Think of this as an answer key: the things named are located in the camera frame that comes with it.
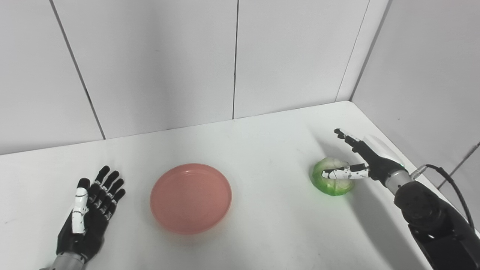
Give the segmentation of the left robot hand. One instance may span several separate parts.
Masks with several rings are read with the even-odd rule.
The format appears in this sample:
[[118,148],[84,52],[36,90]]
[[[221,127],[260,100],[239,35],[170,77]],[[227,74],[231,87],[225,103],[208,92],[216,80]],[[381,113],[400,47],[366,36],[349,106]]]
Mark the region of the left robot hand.
[[104,166],[94,181],[79,180],[72,210],[58,234],[55,253],[79,256],[89,262],[101,249],[104,235],[126,191],[117,170]]

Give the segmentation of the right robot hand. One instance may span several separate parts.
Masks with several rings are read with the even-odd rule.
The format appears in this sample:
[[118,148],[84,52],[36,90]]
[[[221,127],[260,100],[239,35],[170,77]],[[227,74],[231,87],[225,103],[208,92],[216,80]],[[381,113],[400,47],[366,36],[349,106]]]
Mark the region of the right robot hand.
[[379,181],[393,194],[405,184],[413,181],[401,158],[379,138],[369,135],[364,139],[358,139],[340,128],[335,129],[334,133],[338,138],[344,140],[352,148],[352,151],[360,155],[365,162],[323,169],[323,178],[335,180],[370,178]]

